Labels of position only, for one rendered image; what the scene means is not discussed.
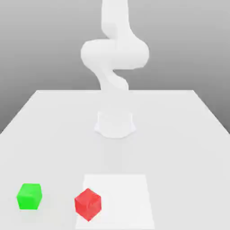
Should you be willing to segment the small red cube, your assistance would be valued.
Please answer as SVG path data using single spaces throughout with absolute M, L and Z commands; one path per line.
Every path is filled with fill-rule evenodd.
M 101 196 L 87 188 L 74 198 L 75 211 L 85 220 L 92 220 L 102 209 Z

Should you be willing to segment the small green cube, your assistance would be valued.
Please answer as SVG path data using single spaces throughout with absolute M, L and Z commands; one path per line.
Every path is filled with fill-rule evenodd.
M 42 190 L 39 183 L 23 183 L 17 202 L 20 210 L 37 210 L 42 200 Z

